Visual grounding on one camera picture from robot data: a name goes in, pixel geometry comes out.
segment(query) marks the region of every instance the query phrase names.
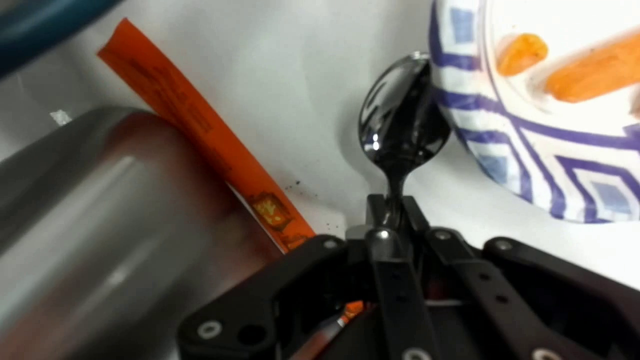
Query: metal spoon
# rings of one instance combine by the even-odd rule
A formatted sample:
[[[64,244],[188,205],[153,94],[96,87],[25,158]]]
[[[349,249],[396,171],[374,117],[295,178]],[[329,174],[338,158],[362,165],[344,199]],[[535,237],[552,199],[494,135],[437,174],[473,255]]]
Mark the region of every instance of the metal spoon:
[[[387,179],[383,224],[398,228],[405,176],[433,158],[452,132],[433,101],[428,54],[414,51],[381,72],[362,104],[357,132],[363,153]]]

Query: blue and white bowl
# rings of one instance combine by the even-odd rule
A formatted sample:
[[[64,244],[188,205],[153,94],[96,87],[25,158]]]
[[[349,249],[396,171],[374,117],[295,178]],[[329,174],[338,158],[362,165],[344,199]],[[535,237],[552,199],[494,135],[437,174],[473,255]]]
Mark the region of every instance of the blue and white bowl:
[[[607,20],[618,16],[615,21],[594,27],[584,13],[601,13],[598,5]],[[640,13],[635,0],[618,5],[605,0],[563,0],[562,5],[556,0],[433,0],[430,54],[437,104],[494,182],[572,222],[640,217],[640,121],[630,112],[637,85],[572,105],[540,89],[541,77],[572,54],[637,26],[634,13]],[[550,57],[522,76],[501,77],[494,67],[496,51],[515,32],[540,33]]]

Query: orange packet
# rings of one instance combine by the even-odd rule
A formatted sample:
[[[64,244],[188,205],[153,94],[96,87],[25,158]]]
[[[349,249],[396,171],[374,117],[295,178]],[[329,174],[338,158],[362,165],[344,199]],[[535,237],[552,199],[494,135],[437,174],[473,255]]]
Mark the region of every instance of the orange packet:
[[[164,119],[175,125],[246,199],[279,249],[313,229],[188,77],[129,20],[97,55]]]

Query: stainless steel pot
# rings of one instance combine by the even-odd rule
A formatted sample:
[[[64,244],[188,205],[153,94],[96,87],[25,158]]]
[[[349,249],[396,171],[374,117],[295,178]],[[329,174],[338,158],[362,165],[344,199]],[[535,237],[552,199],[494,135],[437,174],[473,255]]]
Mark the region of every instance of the stainless steel pot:
[[[175,357],[277,249],[164,121],[96,109],[0,164],[0,357]]]

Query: white countertop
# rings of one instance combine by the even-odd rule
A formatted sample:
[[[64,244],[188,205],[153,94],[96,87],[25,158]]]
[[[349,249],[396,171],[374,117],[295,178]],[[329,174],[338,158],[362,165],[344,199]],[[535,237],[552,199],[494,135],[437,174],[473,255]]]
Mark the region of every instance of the white countertop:
[[[0,158],[56,127],[50,112],[144,104],[94,55],[122,16],[202,89],[315,231],[363,222],[383,178],[355,142],[360,101],[396,57],[425,48],[430,0],[127,0],[0,84]],[[519,237],[640,288],[640,224],[546,215],[489,182],[452,139],[405,184],[428,219],[471,244]]]

